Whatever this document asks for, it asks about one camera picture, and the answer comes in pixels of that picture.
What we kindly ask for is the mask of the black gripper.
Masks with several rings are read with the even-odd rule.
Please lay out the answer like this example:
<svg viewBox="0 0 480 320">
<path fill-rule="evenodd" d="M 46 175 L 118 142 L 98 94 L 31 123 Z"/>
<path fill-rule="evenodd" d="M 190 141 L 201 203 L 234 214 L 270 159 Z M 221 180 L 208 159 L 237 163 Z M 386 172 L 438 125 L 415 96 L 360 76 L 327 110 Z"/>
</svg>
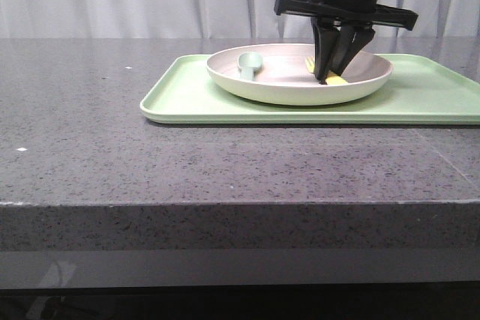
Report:
<svg viewBox="0 0 480 320">
<path fill-rule="evenodd" d="M 326 84 L 330 66 L 333 73 L 341 75 L 372 41 L 374 30 L 370 25 L 411 31 L 418 19 L 418 14 L 411 10 L 382 5 L 378 0 L 275 0 L 274 11 L 278 16 L 316 18 L 311 20 L 315 47 L 313 74 L 322 85 Z M 339 31 L 334 25 L 345 26 Z"/>
</svg>

